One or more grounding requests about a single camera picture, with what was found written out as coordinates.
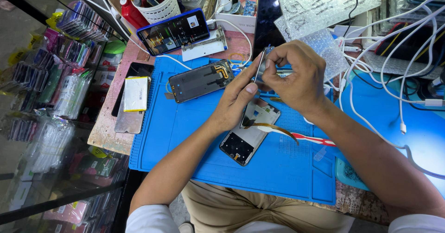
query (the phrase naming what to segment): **wooden table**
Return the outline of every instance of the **wooden table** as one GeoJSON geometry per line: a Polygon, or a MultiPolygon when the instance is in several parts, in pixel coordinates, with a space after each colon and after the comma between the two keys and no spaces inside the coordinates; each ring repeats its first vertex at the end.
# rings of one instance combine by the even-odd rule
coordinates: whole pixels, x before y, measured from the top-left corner
{"type": "MultiPolygon", "coordinates": [[[[241,33],[225,31],[225,36],[227,39],[228,50],[209,55],[208,57],[227,59],[229,54],[233,52],[243,54],[246,59],[249,57],[249,44],[241,33]]],[[[253,43],[253,34],[247,33],[247,36],[251,43],[253,43]]],[[[170,54],[181,54],[181,50],[178,49],[170,54]]],[[[240,60],[241,58],[235,56],[233,59],[240,60]]],[[[122,83],[124,82],[128,68],[132,62],[153,65],[154,58],[143,52],[131,41],[128,42],[122,61],[119,64],[114,80],[109,88],[102,110],[88,138],[88,144],[90,145],[95,145],[126,155],[130,154],[134,135],[114,132],[116,117],[111,115],[111,111],[122,87],[122,83]]],[[[345,185],[336,180],[336,194],[337,202],[334,206],[294,200],[359,219],[382,225],[389,225],[388,213],[382,202],[374,195],[374,193],[345,185]]]]}

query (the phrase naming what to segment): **forearm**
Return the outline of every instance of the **forearm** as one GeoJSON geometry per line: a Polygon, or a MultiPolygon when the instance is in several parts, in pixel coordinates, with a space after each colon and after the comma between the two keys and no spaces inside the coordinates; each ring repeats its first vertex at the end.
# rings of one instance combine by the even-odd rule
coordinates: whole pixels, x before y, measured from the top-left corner
{"type": "Polygon", "coordinates": [[[148,173],[131,201],[130,213],[149,204],[169,205],[195,172],[209,145],[219,135],[205,122],[159,161],[148,173]]]}
{"type": "Polygon", "coordinates": [[[444,199],[434,185],[378,135],[331,102],[326,103],[322,113],[308,119],[335,142],[361,179],[385,204],[400,208],[405,214],[445,217],[444,199]]]}

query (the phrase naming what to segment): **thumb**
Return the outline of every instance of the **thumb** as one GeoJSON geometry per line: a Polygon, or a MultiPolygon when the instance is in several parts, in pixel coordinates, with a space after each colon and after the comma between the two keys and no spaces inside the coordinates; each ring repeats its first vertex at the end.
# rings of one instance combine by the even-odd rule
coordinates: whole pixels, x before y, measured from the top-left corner
{"type": "Polygon", "coordinates": [[[284,81],[279,75],[277,75],[277,69],[275,63],[271,59],[267,59],[266,70],[261,77],[263,82],[269,85],[270,88],[275,89],[281,85],[284,81]]]}
{"type": "Polygon", "coordinates": [[[235,103],[232,105],[236,111],[242,112],[244,107],[252,100],[258,91],[257,84],[251,82],[238,94],[235,103]]]}

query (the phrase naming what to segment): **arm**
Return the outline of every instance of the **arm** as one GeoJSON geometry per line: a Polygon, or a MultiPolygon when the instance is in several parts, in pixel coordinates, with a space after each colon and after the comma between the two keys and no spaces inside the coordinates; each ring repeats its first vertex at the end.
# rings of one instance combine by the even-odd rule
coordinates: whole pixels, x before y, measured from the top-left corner
{"type": "Polygon", "coordinates": [[[244,107],[258,90],[255,83],[249,83],[258,61],[259,57],[226,87],[209,119],[153,167],[131,200],[130,214],[144,205],[170,204],[186,186],[214,139],[239,124],[244,107]]]}
{"type": "Polygon", "coordinates": [[[335,142],[360,178],[385,204],[391,219],[409,214],[445,217],[444,198],[425,175],[396,148],[324,96],[326,62],[309,46],[300,41],[279,46],[268,55],[267,65],[264,82],[335,142]],[[295,73],[280,78],[274,65],[287,62],[295,73]]]}

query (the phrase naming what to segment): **red glue bottle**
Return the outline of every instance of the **red glue bottle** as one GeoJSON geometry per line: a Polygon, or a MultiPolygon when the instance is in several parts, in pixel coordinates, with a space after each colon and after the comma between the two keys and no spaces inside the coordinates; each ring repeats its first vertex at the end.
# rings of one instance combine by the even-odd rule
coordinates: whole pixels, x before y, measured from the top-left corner
{"type": "Polygon", "coordinates": [[[122,5],[122,16],[136,29],[140,29],[148,25],[148,21],[130,0],[120,0],[120,3],[122,5]]]}

